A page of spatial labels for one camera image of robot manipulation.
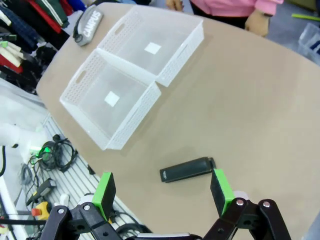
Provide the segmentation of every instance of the red cloth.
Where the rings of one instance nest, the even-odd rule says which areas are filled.
[[[22,66],[16,67],[2,55],[0,55],[0,65],[10,68],[11,70],[15,71],[17,74],[21,74],[24,71]]]
[[[52,27],[52,29],[58,34],[61,33],[61,26],[53,21],[51,17],[34,1],[26,0],[31,6],[44,18],[44,20]]]
[[[60,4],[67,16],[70,16],[74,12],[72,6],[70,6],[67,0],[60,0]]]

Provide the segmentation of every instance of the basket handle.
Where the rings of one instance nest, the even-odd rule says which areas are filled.
[[[122,23],[119,27],[115,29],[115,31],[113,32],[114,35],[118,35],[124,28],[125,28],[125,23]]]
[[[77,76],[77,78],[76,78],[76,80],[75,80],[75,83],[76,83],[76,84],[79,84],[79,83],[82,81],[82,79],[84,79],[86,73],[87,73],[87,71],[86,71],[86,70],[83,70],[83,71]]]

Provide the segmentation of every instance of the table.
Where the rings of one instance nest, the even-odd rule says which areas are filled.
[[[319,212],[320,68],[267,39],[210,19],[205,39],[122,150],[100,150],[59,102],[77,68],[132,6],[104,3],[93,41],[69,39],[37,92],[90,166],[157,233],[203,236],[218,218],[210,175],[162,183],[159,170],[214,157],[234,190],[277,202],[292,239]],[[248,239],[240,231],[235,239]]]

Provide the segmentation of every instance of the green cable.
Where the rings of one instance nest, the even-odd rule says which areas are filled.
[[[312,21],[320,22],[320,17],[318,17],[318,16],[309,16],[309,15],[293,13],[291,15],[291,17],[296,18],[296,19],[305,19],[305,20],[312,20]]]

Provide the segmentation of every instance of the screw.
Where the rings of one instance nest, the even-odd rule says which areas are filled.
[[[241,199],[238,199],[236,201],[236,204],[239,205],[239,206],[242,206],[244,204],[244,201],[242,201]]]
[[[266,208],[270,207],[270,203],[268,201],[264,201],[262,205]]]

